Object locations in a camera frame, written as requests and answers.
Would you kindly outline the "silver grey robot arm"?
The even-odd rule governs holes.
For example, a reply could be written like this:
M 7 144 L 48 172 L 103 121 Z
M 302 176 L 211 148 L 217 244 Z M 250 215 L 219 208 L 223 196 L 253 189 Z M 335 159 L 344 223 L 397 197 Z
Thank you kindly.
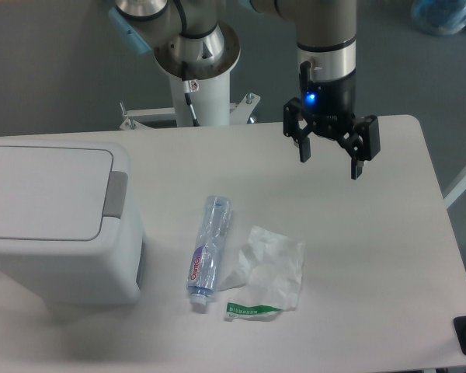
M 139 54 L 152 52 L 169 77 L 180 127 L 229 125 L 230 74 L 240 57 L 236 32 L 221 18 L 223 1 L 115 1 L 113 27 Z M 378 119 L 354 113 L 356 3 L 247 1 L 258 14 L 293 24 L 300 94 L 283 106 L 283 132 L 311 156 L 311 134 L 336 141 L 350 157 L 351 176 L 381 149 Z

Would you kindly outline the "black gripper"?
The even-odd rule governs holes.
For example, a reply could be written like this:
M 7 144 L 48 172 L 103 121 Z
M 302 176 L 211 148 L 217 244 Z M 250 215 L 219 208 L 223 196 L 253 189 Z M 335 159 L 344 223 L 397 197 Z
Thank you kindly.
M 301 101 L 294 97 L 283 106 L 283 134 L 298 146 L 300 162 L 311 157 L 311 132 L 335 140 L 351 159 L 351 179 L 357 180 L 364 163 L 381 150 L 377 116 L 354 116 L 356 72 L 328 82 L 310 80 L 311 63 L 300 64 Z

